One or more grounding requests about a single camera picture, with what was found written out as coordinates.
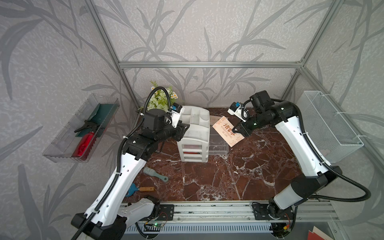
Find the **green hair brush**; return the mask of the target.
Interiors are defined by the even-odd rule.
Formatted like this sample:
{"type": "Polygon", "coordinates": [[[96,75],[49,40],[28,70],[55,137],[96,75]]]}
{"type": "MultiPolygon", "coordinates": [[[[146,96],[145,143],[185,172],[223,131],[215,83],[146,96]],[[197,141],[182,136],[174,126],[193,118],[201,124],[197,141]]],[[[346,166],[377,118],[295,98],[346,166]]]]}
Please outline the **green hair brush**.
{"type": "Polygon", "coordinates": [[[166,177],[166,176],[163,176],[163,175],[160,175],[159,173],[157,173],[155,170],[151,169],[151,168],[148,168],[148,167],[144,167],[143,168],[143,173],[145,173],[146,175],[149,175],[151,177],[155,177],[155,178],[158,178],[160,179],[161,181],[163,182],[168,182],[169,181],[169,178],[166,177]]]}

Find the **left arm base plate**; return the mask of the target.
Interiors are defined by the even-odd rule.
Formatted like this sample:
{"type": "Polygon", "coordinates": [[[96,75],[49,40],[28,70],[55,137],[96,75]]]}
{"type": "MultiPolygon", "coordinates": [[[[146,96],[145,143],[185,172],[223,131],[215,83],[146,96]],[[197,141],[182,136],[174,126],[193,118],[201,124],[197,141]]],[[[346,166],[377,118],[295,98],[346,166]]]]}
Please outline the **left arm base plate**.
{"type": "Polygon", "coordinates": [[[159,204],[155,205],[151,215],[144,217],[142,221],[172,221],[175,213],[175,205],[159,204]]]}

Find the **beige postcard red characters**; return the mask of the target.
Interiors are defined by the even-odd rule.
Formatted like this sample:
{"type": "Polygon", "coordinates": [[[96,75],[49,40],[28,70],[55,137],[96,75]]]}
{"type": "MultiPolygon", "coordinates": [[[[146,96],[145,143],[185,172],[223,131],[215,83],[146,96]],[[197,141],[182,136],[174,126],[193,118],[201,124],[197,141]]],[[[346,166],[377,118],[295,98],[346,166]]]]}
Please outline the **beige postcard red characters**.
{"type": "Polygon", "coordinates": [[[210,125],[213,126],[221,118],[222,118],[222,116],[210,116],[210,125]]]}

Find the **white plastic drawer organizer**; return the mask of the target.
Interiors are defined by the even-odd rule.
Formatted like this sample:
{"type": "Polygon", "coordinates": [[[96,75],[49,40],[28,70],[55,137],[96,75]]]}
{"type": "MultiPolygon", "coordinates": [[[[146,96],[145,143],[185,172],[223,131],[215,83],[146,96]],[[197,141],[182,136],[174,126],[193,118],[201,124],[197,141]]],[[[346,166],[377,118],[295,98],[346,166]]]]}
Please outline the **white plastic drawer organizer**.
{"type": "Polygon", "coordinates": [[[210,112],[206,109],[195,106],[184,106],[181,115],[183,124],[189,124],[180,142],[177,142],[179,154],[183,162],[206,163],[209,159],[210,141],[210,112]],[[183,145],[201,145],[202,154],[184,154],[183,145]]]}

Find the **beige postcard everything ok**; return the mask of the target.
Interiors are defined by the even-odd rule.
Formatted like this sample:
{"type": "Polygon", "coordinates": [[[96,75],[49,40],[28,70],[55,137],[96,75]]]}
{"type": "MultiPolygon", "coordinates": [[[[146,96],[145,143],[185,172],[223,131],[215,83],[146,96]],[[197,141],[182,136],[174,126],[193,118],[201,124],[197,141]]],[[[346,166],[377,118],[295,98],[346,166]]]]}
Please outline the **beige postcard everything ok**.
{"type": "Polygon", "coordinates": [[[213,128],[231,148],[245,138],[242,134],[233,132],[234,126],[226,117],[221,117],[213,124],[213,128]]]}

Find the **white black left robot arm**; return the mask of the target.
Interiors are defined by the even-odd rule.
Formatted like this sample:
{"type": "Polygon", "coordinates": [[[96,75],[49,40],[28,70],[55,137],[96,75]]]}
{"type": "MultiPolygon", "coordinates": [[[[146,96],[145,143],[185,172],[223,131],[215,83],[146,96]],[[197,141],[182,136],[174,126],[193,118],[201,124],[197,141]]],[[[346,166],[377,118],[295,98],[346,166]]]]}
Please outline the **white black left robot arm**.
{"type": "Polygon", "coordinates": [[[159,143],[169,138],[179,142],[184,137],[190,127],[181,120],[184,110],[178,104],[172,105],[168,112],[151,109],[144,113],[140,131],[123,137],[117,167],[105,187],[86,212],[76,214],[71,221],[77,228],[74,240],[81,234],[94,240],[120,240],[128,227],[152,214],[156,203],[148,198],[122,211],[120,206],[137,175],[158,150],[159,143]]]}

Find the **black clamp in tray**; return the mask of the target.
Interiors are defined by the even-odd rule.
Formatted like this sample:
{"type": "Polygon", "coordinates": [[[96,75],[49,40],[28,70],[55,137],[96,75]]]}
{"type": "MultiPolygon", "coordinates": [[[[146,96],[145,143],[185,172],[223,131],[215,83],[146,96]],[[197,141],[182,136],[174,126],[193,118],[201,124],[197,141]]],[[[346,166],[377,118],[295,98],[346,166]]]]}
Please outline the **black clamp in tray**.
{"type": "Polygon", "coordinates": [[[92,132],[95,132],[99,128],[99,126],[100,125],[95,122],[85,120],[84,124],[80,128],[76,129],[74,132],[78,133],[86,129],[91,129],[92,132]]]}

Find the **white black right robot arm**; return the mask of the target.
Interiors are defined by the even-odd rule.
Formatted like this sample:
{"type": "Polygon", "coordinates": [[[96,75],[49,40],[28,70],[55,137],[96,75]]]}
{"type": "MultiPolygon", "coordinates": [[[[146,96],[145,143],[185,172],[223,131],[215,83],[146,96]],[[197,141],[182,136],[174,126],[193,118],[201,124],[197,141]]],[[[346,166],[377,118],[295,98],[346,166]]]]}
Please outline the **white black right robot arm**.
{"type": "Polygon", "coordinates": [[[249,137],[254,130],[264,126],[274,126],[289,144],[298,161],[302,174],[270,201],[275,212],[312,199],[317,191],[342,173],[339,167],[332,167],[321,156],[304,130],[300,109],[294,103],[272,99],[266,91],[261,91],[244,103],[233,102],[228,112],[240,119],[232,132],[243,137],[249,137]]]}

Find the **red brush in tray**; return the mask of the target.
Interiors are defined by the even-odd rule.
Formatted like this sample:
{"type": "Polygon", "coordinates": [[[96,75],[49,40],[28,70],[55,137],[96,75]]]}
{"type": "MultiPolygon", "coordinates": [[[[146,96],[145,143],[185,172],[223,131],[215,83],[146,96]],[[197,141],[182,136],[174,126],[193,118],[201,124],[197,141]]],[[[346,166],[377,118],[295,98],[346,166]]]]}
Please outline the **red brush in tray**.
{"type": "Polygon", "coordinates": [[[85,161],[95,143],[95,132],[89,132],[83,136],[79,144],[77,145],[75,151],[72,154],[73,158],[79,158],[82,161],[85,161]]]}

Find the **clear wall-mounted tray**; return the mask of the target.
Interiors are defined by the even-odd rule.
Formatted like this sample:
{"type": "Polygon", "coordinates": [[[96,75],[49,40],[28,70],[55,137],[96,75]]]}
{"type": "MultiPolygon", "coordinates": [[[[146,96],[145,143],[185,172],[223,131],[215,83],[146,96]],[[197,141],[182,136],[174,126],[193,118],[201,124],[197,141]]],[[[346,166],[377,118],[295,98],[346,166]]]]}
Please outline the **clear wall-mounted tray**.
{"type": "Polygon", "coordinates": [[[117,97],[91,94],[43,156],[54,163],[86,163],[120,107],[117,97]]]}

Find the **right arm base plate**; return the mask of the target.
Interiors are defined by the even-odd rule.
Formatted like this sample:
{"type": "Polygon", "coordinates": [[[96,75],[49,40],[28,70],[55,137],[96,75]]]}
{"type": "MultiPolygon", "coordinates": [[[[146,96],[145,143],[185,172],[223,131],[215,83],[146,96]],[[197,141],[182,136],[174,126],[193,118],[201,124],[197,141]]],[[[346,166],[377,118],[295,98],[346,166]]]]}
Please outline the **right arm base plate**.
{"type": "Polygon", "coordinates": [[[274,204],[262,204],[258,202],[253,202],[251,204],[253,209],[255,220],[293,220],[294,210],[292,207],[289,207],[285,210],[281,210],[276,207],[274,204]]]}

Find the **green white artificial flowers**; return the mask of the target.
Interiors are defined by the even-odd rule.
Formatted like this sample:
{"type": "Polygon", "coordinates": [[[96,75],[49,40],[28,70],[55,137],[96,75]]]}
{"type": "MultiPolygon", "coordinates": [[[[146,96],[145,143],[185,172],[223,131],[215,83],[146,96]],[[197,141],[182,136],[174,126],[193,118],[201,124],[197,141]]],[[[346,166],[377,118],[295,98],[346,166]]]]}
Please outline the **green white artificial flowers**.
{"type": "MultiPolygon", "coordinates": [[[[166,90],[170,96],[171,105],[172,105],[179,97],[176,94],[176,92],[173,91],[172,87],[168,87],[166,88],[166,90]]],[[[169,110],[168,100],[164,91],[158,90],[151,97],[147,110],[151,110],[151,109],[161,109],[165,112],[169,110]]]]}

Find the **green card in tray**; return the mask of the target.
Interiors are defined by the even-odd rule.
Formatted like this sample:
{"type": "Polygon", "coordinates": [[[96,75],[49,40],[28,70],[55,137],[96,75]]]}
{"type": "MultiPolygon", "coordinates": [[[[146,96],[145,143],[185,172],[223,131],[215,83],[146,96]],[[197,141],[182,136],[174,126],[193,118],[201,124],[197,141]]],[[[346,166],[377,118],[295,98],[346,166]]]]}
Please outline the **green card in tray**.
{"type": "MultiPolygon", "coordinates": [[[[97,137],[101,136],[101,133],[98,132],[103,131],[107,127],[118,108],[118,104],[98,104],[91,115],[86,119],[100,125],[95,131],[95,133],[97,133],[97,137]]],[[[76,133],[76,137],[81,138],[89,132],[91,132],[91,129],[83,130],[76,133]]]]}

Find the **red paper at bottom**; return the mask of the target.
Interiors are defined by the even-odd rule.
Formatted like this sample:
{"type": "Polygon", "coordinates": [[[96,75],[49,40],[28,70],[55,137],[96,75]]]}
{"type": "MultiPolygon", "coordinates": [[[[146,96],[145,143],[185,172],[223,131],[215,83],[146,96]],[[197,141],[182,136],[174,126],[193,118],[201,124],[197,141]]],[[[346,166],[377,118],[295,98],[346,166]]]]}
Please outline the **red paper at bottom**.
{"type": "Polygon", "coordinates": [[[307,240],[334,240],[332,237],[328,236],[316,226],[313,227],[312,231],[308,232],[307,240]]]}

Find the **small wooden block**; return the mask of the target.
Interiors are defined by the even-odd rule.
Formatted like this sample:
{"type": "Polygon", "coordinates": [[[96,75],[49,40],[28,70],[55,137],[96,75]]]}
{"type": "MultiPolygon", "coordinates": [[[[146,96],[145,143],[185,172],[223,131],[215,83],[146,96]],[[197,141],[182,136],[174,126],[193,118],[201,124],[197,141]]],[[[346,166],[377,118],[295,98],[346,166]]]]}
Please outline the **small wooden block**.
{"type": "Polygon", "coordinates": [[[155,191],[155,187],[140,187],[139,191],[140,192],[154,192],[155,191]]]}

